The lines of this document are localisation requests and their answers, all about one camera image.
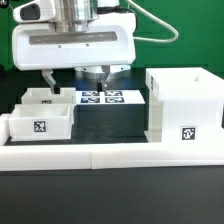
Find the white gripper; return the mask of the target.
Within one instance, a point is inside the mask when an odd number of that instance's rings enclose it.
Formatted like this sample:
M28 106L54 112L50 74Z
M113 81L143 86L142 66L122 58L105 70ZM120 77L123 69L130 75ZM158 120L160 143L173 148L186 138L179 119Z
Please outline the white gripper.
M129 65L135 60L133 13L100 15L83 33L56 33L52 23L18 25L12 35L13 62L19 70L42 70L53 94L60 86L52 69L103 66L97 90L104 91L108 65Z

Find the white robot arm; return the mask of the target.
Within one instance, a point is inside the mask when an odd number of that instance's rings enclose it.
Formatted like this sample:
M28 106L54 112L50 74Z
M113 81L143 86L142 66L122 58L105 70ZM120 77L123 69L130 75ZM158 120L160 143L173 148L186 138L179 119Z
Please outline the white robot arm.
M13 10L18 26L12 33L14 65L21 71L40 70L58 94L55 69L73 68L109 75L128 70L135 60L136 17L97 0L32 0Z

